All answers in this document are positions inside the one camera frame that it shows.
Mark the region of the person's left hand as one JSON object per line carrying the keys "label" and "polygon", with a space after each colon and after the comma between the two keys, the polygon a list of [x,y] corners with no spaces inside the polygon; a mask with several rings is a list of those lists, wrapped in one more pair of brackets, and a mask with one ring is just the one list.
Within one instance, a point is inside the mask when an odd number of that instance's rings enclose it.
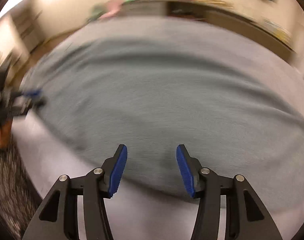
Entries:
{"label": "person's left hand", "polygon": [[12,123],[13,120],[10,119],[0,126],[0,149],[6,148],[10,142]]}

